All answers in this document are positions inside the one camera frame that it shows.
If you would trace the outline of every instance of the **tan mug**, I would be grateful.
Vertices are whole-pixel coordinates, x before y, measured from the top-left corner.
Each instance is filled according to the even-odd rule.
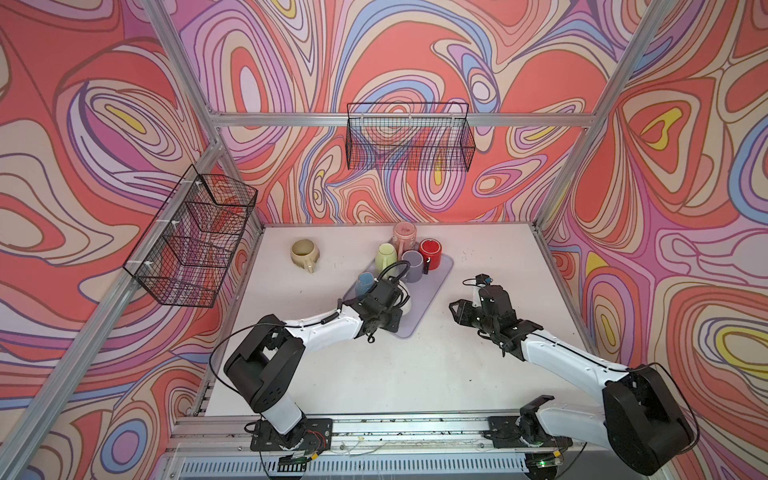
[[[290,248],[290,259],[310,273],[315,273],[315,264],[320,258],[320,250],[309,239],[303,238],[295,242]]]

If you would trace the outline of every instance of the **black wire basket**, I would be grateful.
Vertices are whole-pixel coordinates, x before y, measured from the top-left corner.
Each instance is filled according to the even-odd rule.
[[[463,170],[475,155],[464,102],[349,103],[350,170]]]
[[[239,180],[198,174],[140,266],[126,270],[162,305],[211,308],[256,199]]]

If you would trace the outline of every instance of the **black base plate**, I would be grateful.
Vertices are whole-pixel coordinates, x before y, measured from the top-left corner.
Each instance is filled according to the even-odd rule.
[[[326,440],[325,445],[320,444],[320,440],[313,433],[305,432],[302,440],[295,445],[288,446],[283,444],[283,440],[277,433],[272,424],[267,420],[260,420],[253,427],[253,437],[250,440],[251,452],[285,452],[285,449],[304,450],[314,452],[315,450],[327,450],[331,448],[331,436],[333,436],[332,419],[304,419],[305,430],[314,430]]]
[[[488,417],[488,425],[491,427],[487,432],[483,432],[488,440],[493,441],[495,449],[513,449],[526,448],[529,445],[520,440],[520,431],[515,424],[518,421],[517,416],[512,417]],[[542,447],[565,448],[573,446],[573,440],[568,437],[550,437]]]

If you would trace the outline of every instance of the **lavender mat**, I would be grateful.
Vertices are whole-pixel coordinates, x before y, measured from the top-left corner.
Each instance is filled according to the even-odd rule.
[[[432,304],[432,300],[435,299],[435,295],[440,290],[445,278],[451,272],[451,268],[453,268],[453,259],[448,255],[442,254],[440,266],[430,270],[429,275],[422,275],[422,279],[416,283],[406,283],[408,291],[411,293],[411,311],[407,315],[402,316],[400,328],[397,333],[393,333],[394,336],[400,339],[407,339],[413,335],[414,330],[422,321],[422,317],[429,308],[429,305]],[[378,276],[378,273],[376,273],[376,262],[371,262],[363,272],[370,272],[373,273],[373,276]],[[352,287],[344,294],[344,300],[352,299],[354,296],[355,284],[353,283]]]

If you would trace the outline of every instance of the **wall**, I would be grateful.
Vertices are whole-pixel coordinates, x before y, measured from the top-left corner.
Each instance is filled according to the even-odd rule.
[[[594,108],[645,4],[199,0],[170,10],[215,111],[463,99],[474,112],[580,113]],[[469,173],[393,174],[350,172],[345,133],[222,131],[268,223],[530,221],[578,135],[478,127]]]
[[[0,441],[207,146],[139,4],[0,2]],[[26,478],[148,475],[252,245],[211,310],[136,295]]]
[[[767,74],[765,2],[678,2],[546,229],[601,355],[695,411],[680,478],[768,478]]]

